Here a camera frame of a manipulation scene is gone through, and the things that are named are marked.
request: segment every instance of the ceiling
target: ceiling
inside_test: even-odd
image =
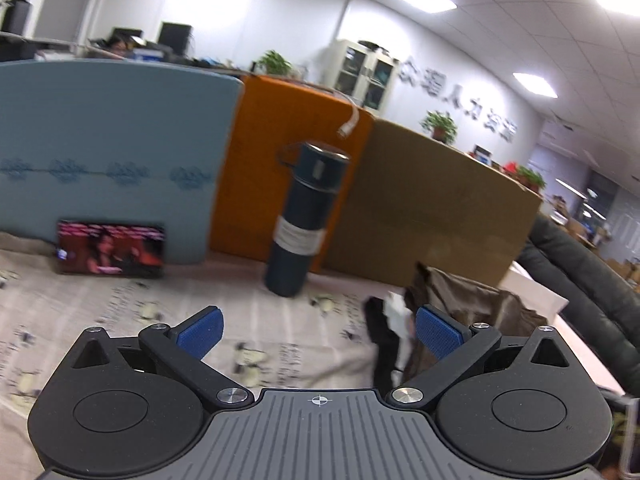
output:
[[[375,1],[431,29],[542,114],[572,126],[546,128],[553,133],[542,144],[640,195],[631,178],[640,178],[640,18],[607,12],[595,0],[452,0],[458,8],[438,14],[402,0]],[[558,99],[526,91],[514,72],[544,77]]]

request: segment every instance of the light blue board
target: light blue board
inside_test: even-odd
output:
[[[58,219],[164,224],[169,263],[204,259],[242,83],[158,63],[0,64],[0,230]]]

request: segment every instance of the orange board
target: orange board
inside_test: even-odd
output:
[[[348,153],[351,163],[334,203],[321,252],[313,262],[312,270],[319,270],[373,117],[360,109],[357,126],[342,139],[338,128],[352,111],[347,102],[267,76],[248,76],[244,84],[244,97],[218,183],[210,248],[266,261],[291,181],[290,169],[278,162],[278,154],[297,142],[322,141]],[[289,157],[295,153],[290,150]]]

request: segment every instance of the white cabinet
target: white cabinet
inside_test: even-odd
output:
[[[324,72],[324,84],[353,98],[374,114],[382,113],[397,63],[353,41],[336,41]]]

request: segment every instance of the brown plastic bag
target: brown plastic bag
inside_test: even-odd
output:
[[[404,303],[414,313],[430,304],[449,314],[465,326],[485,322],[502,335],[529,336],[547,320],[524,306],[515,294],[483,285],[438,269],[416,264],[414,282],[404,291]],[[418,340],[404,368],[402,382],[415,377],[436,363],[437,359]]]

